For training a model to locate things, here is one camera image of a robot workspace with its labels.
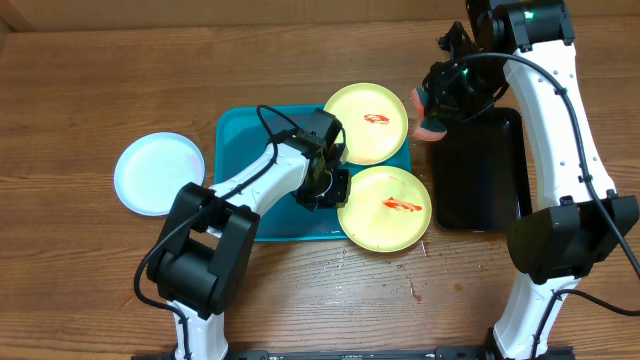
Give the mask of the pink green sponge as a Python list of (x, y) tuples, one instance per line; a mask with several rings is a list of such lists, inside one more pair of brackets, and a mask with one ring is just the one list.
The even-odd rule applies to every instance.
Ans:
[(410, 98), (416, 109), (418, 119), (413, 135), (426, 142), (440, 141), (447, 134), (447, 128), (435, 118), (427, 118), (425, 115), (425, 103), (428, 100), (426, 92), (422, 88), (414, 88)]

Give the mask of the yellow-green plate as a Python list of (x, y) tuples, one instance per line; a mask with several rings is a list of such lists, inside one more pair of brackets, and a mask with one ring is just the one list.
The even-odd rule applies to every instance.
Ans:
[(403, 250), (426, 232), (431, 197), (412, 173), (374, 166), (351, 180), (348, 201), (337, 210), (343, 232), (358, 246), (382, 253)]
[(374, 165), (391, 158), (408, 133), (408, 115), (389, 89), (373, 83), (355, 83), (334, 93), (324, 110), (346, 130), (346, 161)]

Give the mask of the light blue plate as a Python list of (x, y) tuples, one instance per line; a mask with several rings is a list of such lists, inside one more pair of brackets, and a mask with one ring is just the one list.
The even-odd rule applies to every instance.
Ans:
[(202, 185), (205, 160), (187, 137), (172, 132), (145, 135), (129, 145), (114, 169), (114, 188), (121, 203), (144, 216), (167, 215), (179, 190)]

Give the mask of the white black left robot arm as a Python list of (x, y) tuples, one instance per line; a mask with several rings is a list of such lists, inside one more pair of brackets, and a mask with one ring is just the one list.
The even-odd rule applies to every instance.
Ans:
[(261, 218), (286, 195), (309, 211), (344, 206), (346, 140), (344, 125), (317, 109), (306, 126), (269, 133), (264, 153), (229, 180), (179, 190), (133, 280), (141, 302), (173, 314), (177, 342), (167, 358), (228, 358), (224, 312), (244, 279)]

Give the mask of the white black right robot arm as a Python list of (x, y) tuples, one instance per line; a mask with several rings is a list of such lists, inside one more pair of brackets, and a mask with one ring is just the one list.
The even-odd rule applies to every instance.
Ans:
[(452, 25), (412, 101), (425, 141), (485, 115), (507, 91), (518, 101), (537, 171), (536, 212), (507, 237), (516, 279), (501, 318), (481, 346), (439, 347), (437, 358), (570, 359), (548, 337), (567, 297), (639, 218), (620, 196), (591, 135), (576, 73), (575, 32), (562, 1), (467, 0), (469, 25)]

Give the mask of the black plastic tray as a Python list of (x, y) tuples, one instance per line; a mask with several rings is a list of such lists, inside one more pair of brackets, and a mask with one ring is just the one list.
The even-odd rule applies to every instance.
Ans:
[(437, 224), (447, 230), (506, 233), (532, 213), (520, 113), (492, 108), (449, 121), (431, 146)]

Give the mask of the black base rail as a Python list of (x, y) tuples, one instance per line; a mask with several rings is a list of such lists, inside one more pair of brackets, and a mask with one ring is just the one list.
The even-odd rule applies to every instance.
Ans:
[(230, 352), (224, 360), (499, 360), (483, 347), (437, 347), (429, 351), (375, 351), (370, 353), (269, 353), (265, 350)]

